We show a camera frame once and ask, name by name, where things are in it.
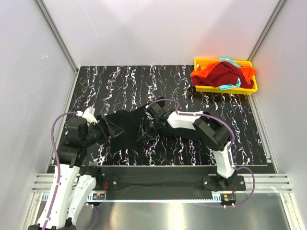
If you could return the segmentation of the black t shirt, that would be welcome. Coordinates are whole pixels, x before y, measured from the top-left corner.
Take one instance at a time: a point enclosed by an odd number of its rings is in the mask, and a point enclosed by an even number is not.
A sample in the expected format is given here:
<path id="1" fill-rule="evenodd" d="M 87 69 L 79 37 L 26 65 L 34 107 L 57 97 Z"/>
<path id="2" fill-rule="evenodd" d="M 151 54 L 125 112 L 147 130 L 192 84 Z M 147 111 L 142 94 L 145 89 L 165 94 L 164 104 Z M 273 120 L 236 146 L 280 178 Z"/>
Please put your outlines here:
<path id="1" fill-rule="evenodd" d="M 123 129 L 123 132 L 112 138 L 110 141 L 110 151 L 117 152 L 124 149 L 136 148 L 144 142 L 156 139 L 158 135 L 166 137 L 182 137 L 183 139 L 198 141 L 200 136 L 194 129 L 173 128 L 163 118 L 158 124 L 158 128 L 150 126 L 153 121 L 151 115 L 146 111 L 148 104 L 133 111 L 119 110 L 113 114 L 106 115 L 112 124 Z"/>

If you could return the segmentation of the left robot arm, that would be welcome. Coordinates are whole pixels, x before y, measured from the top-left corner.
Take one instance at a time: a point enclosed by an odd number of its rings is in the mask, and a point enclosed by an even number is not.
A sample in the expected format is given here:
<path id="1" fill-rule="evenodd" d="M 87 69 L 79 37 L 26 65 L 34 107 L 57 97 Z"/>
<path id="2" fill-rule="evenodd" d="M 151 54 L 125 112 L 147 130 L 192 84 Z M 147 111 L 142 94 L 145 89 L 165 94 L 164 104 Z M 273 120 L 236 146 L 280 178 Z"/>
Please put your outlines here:
<path id="1" fill-rule="evenodd" d="M 67 135 L 55 148 L 55 173 L 44 210 L 30 230 L 74 230 L 88 195 L 104 185 L 102 172 L 94 166 L 82 167 L 87 149 L 123 133 L 105 116 L 77 113 L 67 127 Z"/>

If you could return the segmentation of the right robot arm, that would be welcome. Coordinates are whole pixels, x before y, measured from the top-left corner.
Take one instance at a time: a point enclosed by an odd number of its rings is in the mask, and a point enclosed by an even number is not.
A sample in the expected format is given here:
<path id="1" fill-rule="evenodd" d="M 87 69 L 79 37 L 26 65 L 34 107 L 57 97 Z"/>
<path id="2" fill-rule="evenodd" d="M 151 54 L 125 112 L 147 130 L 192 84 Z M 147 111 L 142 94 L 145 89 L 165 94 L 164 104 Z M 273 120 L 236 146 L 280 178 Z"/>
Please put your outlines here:
<path id="1" fill-rule="evenodd" d="M 205 187 L 212 191 L 235 190 L 237 171 L 231 151 L 235 137 L 225 121 L 205 111 L 168 112 L 153 103 L 145 108 L 137 140 L 148 142 L 158 135 L 200 140 L 212 150 L 217 167 L 217 175 L 209 179 Z"/>

